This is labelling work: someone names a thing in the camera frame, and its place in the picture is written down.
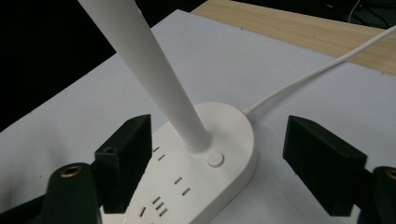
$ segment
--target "wood plank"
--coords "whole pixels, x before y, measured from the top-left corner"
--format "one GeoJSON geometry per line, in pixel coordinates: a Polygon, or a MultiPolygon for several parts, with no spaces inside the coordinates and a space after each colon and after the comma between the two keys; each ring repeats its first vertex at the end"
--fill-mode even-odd
{"type": "MultiPolygon", "coordinates": [[[[208,0],[192,13],[333,57],[347,53],[383,31],[229,0],[208,0]]],[[[396,76],[396,34],[349,61],[396,76]]]]}

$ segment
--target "lamp base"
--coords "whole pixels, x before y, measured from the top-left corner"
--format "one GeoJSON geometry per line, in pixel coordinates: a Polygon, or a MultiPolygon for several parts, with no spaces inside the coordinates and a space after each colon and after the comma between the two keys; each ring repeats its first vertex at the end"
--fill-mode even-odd
{"type": "Polygon", "coordinates": [[[104,224],[208,223],[249,182],[257,164],[249,120],[222,103],[195,107],[211,143],[191,155],[167,122],[152,136],[153,154],[128,210],[104,224]]]}

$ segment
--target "white tabletop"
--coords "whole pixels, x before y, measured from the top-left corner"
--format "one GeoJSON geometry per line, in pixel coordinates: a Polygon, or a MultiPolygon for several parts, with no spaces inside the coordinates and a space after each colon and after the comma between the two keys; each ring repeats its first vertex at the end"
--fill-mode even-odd
{"type": "MultiPolygon", "coordinates": [[[[152,30],[194,104],[242,109],[332,59],[182,11],[152,30]]],[[[250,117],[256,174],[211,223],[356,223],[358,208],[329,217],[282,159],[288,116],[312,119],[367,154],[369,171],[396,167],[395,87],[396,77],[343,63],[263,106],[250,117]]],[[[148,113],[154,131],[166,122],[120,57],[109,58],[0,133],[0,212],[44,194],[57,168],[92,162],[125,120],[148,113]]]]}

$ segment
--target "white lamp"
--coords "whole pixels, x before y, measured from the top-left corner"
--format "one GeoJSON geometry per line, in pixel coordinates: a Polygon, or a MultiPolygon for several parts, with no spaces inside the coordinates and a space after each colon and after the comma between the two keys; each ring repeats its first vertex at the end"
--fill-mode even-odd
{"type": "Polygon", "coordinates": [[[168,118],[127,216],[105,224],[207,223],[254,174],[246,116],[233,106],[192,106],[134,0],[78,0],[168,118]]]}

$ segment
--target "white cable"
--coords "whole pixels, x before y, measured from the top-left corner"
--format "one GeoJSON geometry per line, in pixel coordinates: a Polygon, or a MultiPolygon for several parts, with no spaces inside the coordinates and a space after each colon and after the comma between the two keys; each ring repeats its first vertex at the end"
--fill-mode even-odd
{"type": "Polygon", "coordinates": [[[352,13],[353,13],[353,11],[355,11],[355,8],[358,6],[360,1],[361,0],[358,0],[358,2],[355,4],[355,6],[352,8],[352,10],[350,10],[349,17],[347,18],[347,23],[350,23],[350,18],[352,17],[352,13]]]}
{"type": "Polygon", "coordinates": [[[371,45],[373,45],[375,42],[379,41],[380,39],[384,38],[387,35],[392,34],[393,32],[396,31],[396,26],[392,26],[390,27],[388,30],[385,30],[384,32],[374,36],[373,38],[369,39],[368,41],[366,41],[364,44],[358,46],[357,48],[353,49],[352,51],[348,52],[347,54],[344,54],[343,56],[334,59],[333,61],[326,63],[324,65],[322,65],[321,67],[308,72],[305,75],[302,75],[300,77],[297,77],[296,79],[294,79],[293,81],[281,86],[279,89],[270,92],[268,95],[264,96],[263,98],[260,99],[260,101],[258,101],[257,103],[255,103],[254,105],[252,105],[251,107],[247,107],[245,109],[242,110],[242,112],[246,115],[249,116],[251,113],[253,113],[253,111],[255,111],[256,109],[258,109],[260,106],[262,106],[263,104],[265,104],[267,101],[271,100],[273,97],[277,96],[278,94],[280,94],[282,91],[287,90],[290,87],[293,87],[297,84],[299,84],[300,82],[303,82],[311,77],[314,77],[318,74],[320,74],[321,72],[326,71],[329,68],[332,68],[334,66],[336,66],[339,63],[343,63],[344,61],[348,60],[349,58],[355,56],[356,54],[358,54],[359,52],[361,52],[364,49],[367,49],[368,47],[370,47],[371,45]]]}

